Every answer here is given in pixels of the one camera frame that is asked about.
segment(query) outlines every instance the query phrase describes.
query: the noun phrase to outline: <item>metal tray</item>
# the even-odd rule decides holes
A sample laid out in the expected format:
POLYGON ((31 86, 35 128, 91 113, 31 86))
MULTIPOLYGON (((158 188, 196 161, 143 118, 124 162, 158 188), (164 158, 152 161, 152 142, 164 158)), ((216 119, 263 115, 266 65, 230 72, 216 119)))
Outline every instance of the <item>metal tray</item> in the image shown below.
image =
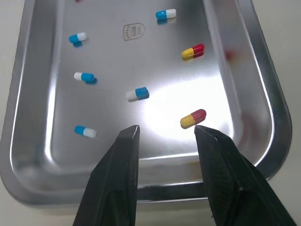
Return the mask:
POLYGON ((194 128, 180 126, 200 108, 201 124, 230 136, 266 178, 281 167, 291 120, 250 0, 26 0, 1 178, 27 204, 78 203, 118 133, 140 125, 138 201, 205 198, 194 128), (155 13, 169 8, 177 17, 159 23, 155 13), (78 32, 88 39, 75 48, 68 37, 78 32), (183 61, 199 43, 205 54, 183 61), (143 86, 150 98, 126 100, 143 86))

